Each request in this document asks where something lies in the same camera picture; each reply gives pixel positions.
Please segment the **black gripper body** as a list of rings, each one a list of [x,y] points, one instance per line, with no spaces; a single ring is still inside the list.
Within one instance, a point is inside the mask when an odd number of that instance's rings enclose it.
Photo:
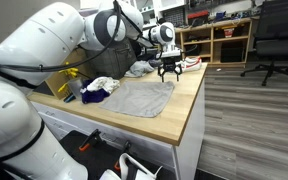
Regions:
[[[175,72],[177,75],[182,73],[182,67],[178,64],[177,57],[166,57],[161,59],[162,64],[158,67],[158,74],[164,75],[166,72]]]

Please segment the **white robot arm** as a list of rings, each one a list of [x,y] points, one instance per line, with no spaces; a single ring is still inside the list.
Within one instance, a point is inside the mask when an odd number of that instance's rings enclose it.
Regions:
[[[141,12],[122,0],[102,2],[88,16],[55,2],[0,44],[0,169],[24,180],[88,180],[87,168],[65,151],[28,95],[66,69],[76,47],[103,53],[126,38],[160,45],[162,57],[179,53],[172,23],[145,30]]]

